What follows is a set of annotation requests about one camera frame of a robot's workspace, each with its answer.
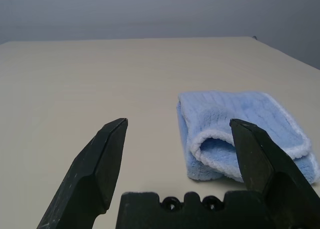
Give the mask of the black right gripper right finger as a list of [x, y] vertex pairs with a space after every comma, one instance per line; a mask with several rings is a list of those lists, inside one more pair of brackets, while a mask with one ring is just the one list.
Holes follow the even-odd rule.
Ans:
[[278, 229], [318, 229], [320, 198], [291, 157], [256, 124], [229, 123], [241, 177], [261, 194]]

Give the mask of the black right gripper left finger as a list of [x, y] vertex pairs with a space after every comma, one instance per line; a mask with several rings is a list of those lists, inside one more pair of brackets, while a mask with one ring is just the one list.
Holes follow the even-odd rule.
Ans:
[[105, 124], [75, 157], [39, 229], [91, 229], [110, 208], [120, 173], [126, 118]]

